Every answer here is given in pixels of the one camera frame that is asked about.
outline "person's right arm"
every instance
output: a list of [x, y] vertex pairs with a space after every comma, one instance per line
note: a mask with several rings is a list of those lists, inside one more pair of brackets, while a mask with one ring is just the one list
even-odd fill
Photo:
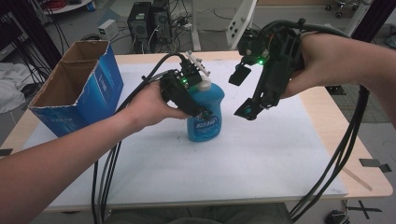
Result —
[[283, 97], [316, 86], [360, 84], [396, 127], [396, 51], [336, 35], [302, 37], [305, 69], [295, 72]]

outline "open box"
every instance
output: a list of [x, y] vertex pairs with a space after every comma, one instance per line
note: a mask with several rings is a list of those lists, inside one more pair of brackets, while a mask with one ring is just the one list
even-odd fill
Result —
[[108, 41], [76, 42], [29, 109], [58, 137], [110, 117], [123, 82]]

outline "clothing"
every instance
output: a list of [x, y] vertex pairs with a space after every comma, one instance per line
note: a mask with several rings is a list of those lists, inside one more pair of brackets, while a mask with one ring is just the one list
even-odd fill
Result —
[[291, 224], [284, 203], [113, 211], [106, 224]]

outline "pump dispenser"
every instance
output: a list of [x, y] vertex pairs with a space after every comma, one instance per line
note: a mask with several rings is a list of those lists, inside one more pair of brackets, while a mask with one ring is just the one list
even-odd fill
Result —
[[201, 75], [202, 82], [189, 89], [191, 98], [200, 106], [211, 112], [209, 118], [197, 116], [187, 119], [189, 138], [193, 142], [204, 142], [215, 138], [221, 130], [220, 103], [224, 98], [224, 91], [210, 78]]

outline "soap bottle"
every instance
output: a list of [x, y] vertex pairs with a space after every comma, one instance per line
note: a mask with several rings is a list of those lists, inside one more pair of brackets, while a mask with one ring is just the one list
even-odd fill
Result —
[[201, 75], [202, 82], [189, 89], [191, 98], [200, 106], [211, 112], [209, 118], [197, 116], [187, 119], [187, 131], [192, 142], [209, 141], [219, 135], [221, 130], [220, 103], [224, 91], [212, 83], [209, 77]]

